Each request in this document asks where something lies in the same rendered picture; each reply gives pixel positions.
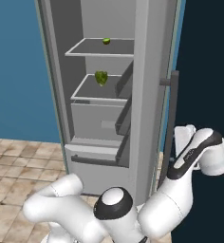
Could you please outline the grey fridge rack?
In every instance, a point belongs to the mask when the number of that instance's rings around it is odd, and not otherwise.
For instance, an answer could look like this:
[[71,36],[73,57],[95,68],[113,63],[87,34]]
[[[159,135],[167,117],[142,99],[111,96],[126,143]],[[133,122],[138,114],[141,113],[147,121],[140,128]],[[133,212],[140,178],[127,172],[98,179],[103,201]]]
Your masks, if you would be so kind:
[[83,38],[65,56],[133,57],[134,40],[111,38],[105,45],[102,38]]
[[118,90],[121,76],[109,76],[104,86],[100,86],[93,75],[86,75],[78,89],[71,96],[72,99],[128,99],[132,91],[132,78],[129,78],[123,89]]

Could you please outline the grey fridge door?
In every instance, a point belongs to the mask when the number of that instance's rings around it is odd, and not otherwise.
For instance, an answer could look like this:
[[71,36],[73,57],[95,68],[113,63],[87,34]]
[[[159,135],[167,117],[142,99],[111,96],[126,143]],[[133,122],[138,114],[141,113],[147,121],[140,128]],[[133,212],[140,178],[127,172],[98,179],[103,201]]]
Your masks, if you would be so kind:
[[131,123],[119,149],[119,164],[128,165],[126,190],[135,205],[144,203],[152,189],[180,6],[181,0],[136,1]]

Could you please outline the grey freezer drawer front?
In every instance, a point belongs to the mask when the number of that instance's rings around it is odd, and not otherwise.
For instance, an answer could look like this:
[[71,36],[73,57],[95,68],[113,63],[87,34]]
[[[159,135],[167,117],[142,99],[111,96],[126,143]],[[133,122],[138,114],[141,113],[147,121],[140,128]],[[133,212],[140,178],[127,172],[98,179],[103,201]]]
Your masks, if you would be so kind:
[[133,182],[129,180],[129,169],[126,167],[104,166],[74,162],[71,156],[92,159],[106,159],[116,161],[116,147],[88,146],[66,144],[65,154],[68,171],[76,174],[84,184],[86,195],[100,195],[106,189],[114,186],[124,187],[131,195],[134,194]]

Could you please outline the grey crisper drawer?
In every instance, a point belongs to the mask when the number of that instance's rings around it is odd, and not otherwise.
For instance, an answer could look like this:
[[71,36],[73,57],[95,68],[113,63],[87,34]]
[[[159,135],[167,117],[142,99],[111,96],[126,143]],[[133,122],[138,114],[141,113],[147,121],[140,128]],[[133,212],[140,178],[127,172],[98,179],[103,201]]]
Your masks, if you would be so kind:
[[121,135],[116,133],[115,123],[123,108],[124,103],[73,103],[71,112],[75,136],[94,140],[121,140]]

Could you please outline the green bell pepper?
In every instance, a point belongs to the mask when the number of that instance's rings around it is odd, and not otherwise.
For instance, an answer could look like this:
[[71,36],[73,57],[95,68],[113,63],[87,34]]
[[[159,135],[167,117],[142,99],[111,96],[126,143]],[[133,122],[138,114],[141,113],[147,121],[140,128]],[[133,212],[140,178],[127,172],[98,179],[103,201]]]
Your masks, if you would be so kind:
[[97,71],[95,73],[95,78],[96,78],[96,82],[100,85],[100,86],[104,86],[107,82],[107,72],[106,71]]

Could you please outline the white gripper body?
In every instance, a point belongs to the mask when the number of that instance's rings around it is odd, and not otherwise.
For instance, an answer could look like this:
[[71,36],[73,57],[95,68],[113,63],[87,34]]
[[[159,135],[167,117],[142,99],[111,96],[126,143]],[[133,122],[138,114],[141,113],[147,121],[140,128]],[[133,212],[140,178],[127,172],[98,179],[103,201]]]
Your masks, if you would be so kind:
[[176,156],[178,156],[189,143],[196,132],[196,128],[192,124],[187,124],[185,126],[176,126],[174,132]]

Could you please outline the grey fridge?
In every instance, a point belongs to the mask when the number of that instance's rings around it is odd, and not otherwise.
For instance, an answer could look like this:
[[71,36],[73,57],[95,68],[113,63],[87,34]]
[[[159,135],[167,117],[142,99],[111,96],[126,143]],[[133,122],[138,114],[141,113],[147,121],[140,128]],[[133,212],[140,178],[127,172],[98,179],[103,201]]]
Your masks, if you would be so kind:
[[[88,74],[95,77],[97,71],[106,71],[109,76],[121,76],[117,89],[123,89],[129,78],[133,81],[133,57],[94,57],[94,56],[65,56],[65,53],[79,43],[83,38],[118,38],[133,39],[135,46],[137,0],[35,0],[39,19],[44,51],[46,55],[48,75],[52,90],[65,169],[68,166],[65,154],[66,144],[116,147],[116,162],[119,164],[119,149],[125,140],[131,123],[131,95],[128,99],[72,99],[71,96],[78,89],[84,77]],[[172,69],[176,69],[179,39],[182,27],[186,0],[181,0],[178,17],[175,53]],[[164,143],[168,122],[170,87],[166,86],[163,104],[163,116],[160,127],[160,147],[156,162],[153,184],[159,182],[161,165],[163,162]],[[124,103],[115,129],[121,140],[94,140],[77,138],[71,112],[73,103],[88,104],[116,104]]]

